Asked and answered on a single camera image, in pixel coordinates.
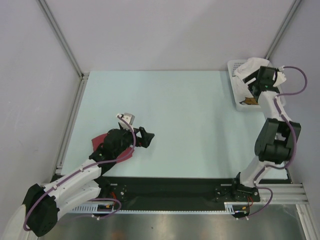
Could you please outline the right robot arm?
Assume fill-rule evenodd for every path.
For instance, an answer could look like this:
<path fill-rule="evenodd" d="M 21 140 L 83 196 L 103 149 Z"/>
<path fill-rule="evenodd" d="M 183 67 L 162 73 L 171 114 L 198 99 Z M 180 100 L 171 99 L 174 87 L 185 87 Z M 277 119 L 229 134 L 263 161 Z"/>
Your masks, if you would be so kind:
<path fill-rule="evenodd" d="M 277 68 L 261 66 L 244 79 L 262 110 L 265 123 L 254 145 L 255 157 L 238 173 L 230 188 L 231 196 L 237 201 L 257 195 L 258 184 L 266 173 L 287 168 L 296 155 L 301 125 L 290 119 L 281 102 L 283 94 L 276 85 L 280 74 Z"/>

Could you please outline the red tank top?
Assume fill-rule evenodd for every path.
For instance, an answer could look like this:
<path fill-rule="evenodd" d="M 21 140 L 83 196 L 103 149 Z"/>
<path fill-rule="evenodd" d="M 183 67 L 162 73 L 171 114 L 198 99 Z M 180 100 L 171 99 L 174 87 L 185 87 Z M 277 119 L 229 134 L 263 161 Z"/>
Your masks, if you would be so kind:
<path fill-rule="evenodd" d="M 102 135 L 99 135 L 95 138 L 93 138 L 91 140 L 92 142 L 92 147 L 93 147 L 93 151 L 95 152 L 96 150 L 98 150 L 99 148 L 102 147 L 102 144 L 104 142 L 104 138 L 107 136 L 107 133 L 104 133 Z M 133 156 L 133 152 L 134 150 L 132 150 L 133 148 L 130 146 L 128 147 L 126 150 L 124 150 L 116 159 L 116 163 L 121 163 L 124 162 L 128 159 L 130 159 Z"/>

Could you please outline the tan tank top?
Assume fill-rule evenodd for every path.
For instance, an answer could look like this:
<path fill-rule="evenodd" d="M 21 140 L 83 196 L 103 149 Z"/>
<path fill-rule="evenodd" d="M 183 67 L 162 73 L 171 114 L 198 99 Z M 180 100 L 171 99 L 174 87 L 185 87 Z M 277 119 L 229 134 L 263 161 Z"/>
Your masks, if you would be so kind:
<path fill-rule="evenodd" d="M 254 97 L 246 97 L 243 103 L 246 105 L 258 105 L 258 102 Z"/>

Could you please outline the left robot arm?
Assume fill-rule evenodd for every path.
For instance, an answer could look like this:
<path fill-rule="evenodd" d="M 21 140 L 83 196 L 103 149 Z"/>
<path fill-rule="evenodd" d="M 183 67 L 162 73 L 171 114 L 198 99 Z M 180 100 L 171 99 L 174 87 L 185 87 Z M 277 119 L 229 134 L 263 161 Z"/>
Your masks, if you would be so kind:
<path fill-rule="evenodd" d="M 134 128 L 120 121 L 113 128 L 91 140 L 93 152 L 72 173 L 51 183 L 32 185 L 22 202 L 25 219 L 22 228 L 42 237 L 67 212 L 84 202 L 110 196 L 111 188 L 103 176 L 116 164 L 132 157 L 136 147 L 148 148 L 155 137 L 142 126 Z"/>

